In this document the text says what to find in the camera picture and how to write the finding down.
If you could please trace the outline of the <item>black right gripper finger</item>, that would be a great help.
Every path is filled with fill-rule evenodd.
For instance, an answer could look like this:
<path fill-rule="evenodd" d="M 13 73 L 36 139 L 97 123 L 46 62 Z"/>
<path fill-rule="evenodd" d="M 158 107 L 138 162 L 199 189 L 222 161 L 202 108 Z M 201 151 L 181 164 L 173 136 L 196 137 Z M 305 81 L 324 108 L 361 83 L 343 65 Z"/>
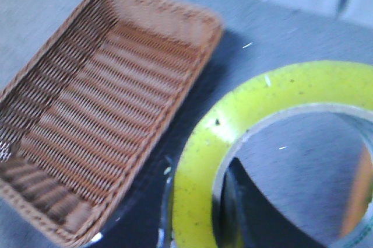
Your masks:
<path fill-rule="evenodd" d="M 234 158 L 224 175 L 218 247 L 323 247 L 263 195 Z"/>

